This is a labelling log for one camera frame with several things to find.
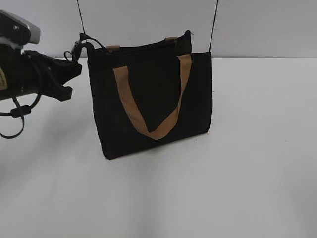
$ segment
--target tan handle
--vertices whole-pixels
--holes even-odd
[[[114,68],[115,81],[117,83],[118,93],[120,100],[123,104],[125,112],[130,118],[131,123],[138,132],[146,135],[154,140],[159,140],[165,137],[176,125],[178,120],[178,114],[182,102],[184,90],[186,88],[190,69],[192,66],[191,55],[179,56],[180,65],[180,81],[181,81],[181,94],[178,100],[178,105],[175,110],[158,126],[158,128],[152,132],[149,132],[146,123],[136,105],[129,86],[129,72],[128,67]]]

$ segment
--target leather tab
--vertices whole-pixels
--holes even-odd
[[[114,45],[114,46],[106,46],[106,49],[109,51],[119,51],[120,45]]]
[[[166,41],[177,40],[177,37],[175,37],[175,36],[173,36],[173,37],[166,37],[165,40],[166,40]]]

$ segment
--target black wire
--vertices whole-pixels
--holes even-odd
[[[214,18],[213,18],[213,24],[212,24],[212,30],[211,30],[211,37],[210,37],[210,43],[209,43],[209,52],[211,49],[211,42],[212,42],[212,36],[213,36],[213,31],[214,31],[214,24],[216,22],[216,17],[217,17],[217,11],[218,11],[218,4],[219,4],[219,0],[217,0],[217,4],[216,4],[216,9],[214,11]]]
[[[72,53],[71,53],[70,51],[65,51],[65,52],[64,52],[64,57],[65,57],[65,59],[66,59],[68,62],[70,62],[70,60],[67,58],[66,53],[70,53],[70,55],[72,55]]]
[[[82,17],[82,15],[81,15],[81,10],[80,10],[80,6],[79,6],[78,0],[77,0],[77,5],[78,5],[78,10],[79,10],[81,25],[83,26],[84,33],[86,33],[86,32],[85,32],[85,27],[84,27],[84,22],[83,22],[83,17]]]
[[[4,139],[14,139],[14,138],[18,137],[22,133],[22,131],[24,129],[24,125],[25,125],[23,111],[22,111],[22,108],[21,108],[16,96],[13,96],[12,99],[14,101],[14,104],[16,105],[16,108],[19,111],[19,114],[20,114],[20,117],[21,117],[21,120],[22,120],[22,129],[15,135],[3,135],[3,134],[0,133],[0,136],[3,137]]]

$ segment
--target white wall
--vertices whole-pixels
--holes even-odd
[[[105,45],[142,45],[194,32],[206,51],[216,0],[79,0],[87,33]],[[51,56],[70,50],[82,31],[76,0],[1,0],[42,30],[38,46]],[[316,57],[316,0],[220,0],[215,57]]]
[[[84,67],[72,100],[44,97],[0,139],[0,237],[317,237],[316,68],[215,59],[208,134],[107,161]]]

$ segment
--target cable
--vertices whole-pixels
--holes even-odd
[[[214,18],[213,18],[213,24],[212,24],[212,30],[211,30],[211,37],[210,37],[210,43],[209,43],[209,52],[211,50],[211,42],[212,42],[212,37],[213,37],[213,31],[214,31],[214,24],[216,22],[216,17],[217,17],[217,11],[218,11],[218,4],[219,4],[219,0],[217,0],[217,4],[216,4],[216,9],[214,11]]]
[[[86,32],[85,32],[85,27],[84,27],[84,22],[83,22],[83,17],[82,17],[82,15],[81,15],[81,10],[80,10],[80,6],[79,6],[79,1],[78,1],[78,0],[77,0],[77,5],[78,5],[78,10],[79,10],[81,25],[83,26],[84,33],[86,33]]]

